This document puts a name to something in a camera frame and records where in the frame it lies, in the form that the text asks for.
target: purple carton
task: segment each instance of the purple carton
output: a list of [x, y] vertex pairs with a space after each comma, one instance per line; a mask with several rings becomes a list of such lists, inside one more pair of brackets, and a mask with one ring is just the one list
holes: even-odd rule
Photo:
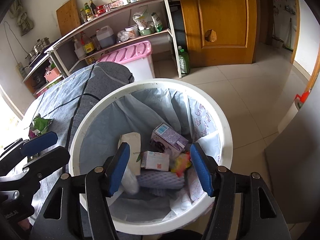
[[173, 160], [184, 150], [187, 143], [187, 139], [164, 123], [153, 130], [150, 140], [152, 146], [158, 148], [159, 152], [168, 153]]

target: pink lid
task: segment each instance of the pink lid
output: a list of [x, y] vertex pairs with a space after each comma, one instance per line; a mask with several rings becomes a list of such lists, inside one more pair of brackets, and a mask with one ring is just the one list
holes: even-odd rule
[[152, 48], [150, 41], [142, 41], [103, 55], [98, 59], [98, 62], [111, 61], [124, 64], [151, 55], [151, 53]]

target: screw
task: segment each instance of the screw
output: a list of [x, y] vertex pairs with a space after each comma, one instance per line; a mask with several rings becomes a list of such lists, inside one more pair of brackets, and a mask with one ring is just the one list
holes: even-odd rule
[[69, 178], [69, 174], [68, 173], [63, 173], [60, 178], [61, 179], [67, 179], [67, 178]]
[[218, 166], [218, 171], [220, 172], [226, 172], [227, 168], [225, 166]]
[[101, 167], [101, 166], [95, 167], [95, 168], [94, 168], [94, 171], [95, 171], [96, 173], [103, 172], [103, 167]]
[[257, 172], [253, 172], [251, 175], [252, 175], [252, 177], [253, 177], [254, 179], [259, 179], [259, 178], [260, 178], [260, 174], [257, 173]]
[[17, 199], [19, 197], [19, 192], [18, 191], [15, 191], [13, 193], [13, 199]]

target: wooden cutting board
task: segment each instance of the wooden cutting board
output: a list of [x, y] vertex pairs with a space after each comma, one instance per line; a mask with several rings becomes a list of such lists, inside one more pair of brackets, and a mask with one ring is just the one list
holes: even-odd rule
[[78, 15], [77, 0], [69, 0], [56, 12], [61, 36], [66, 35], [81, 25]]

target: green detergent bottle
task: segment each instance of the green detergent bottle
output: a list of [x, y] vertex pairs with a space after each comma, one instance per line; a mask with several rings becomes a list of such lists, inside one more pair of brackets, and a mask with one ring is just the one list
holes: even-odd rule
[[189, 62], [189, 55], [181, 46], [178, 47], [178, 54], [179, 54], [179, 65], [182, 74], [189, 74], [190, 73], [190, 62]]

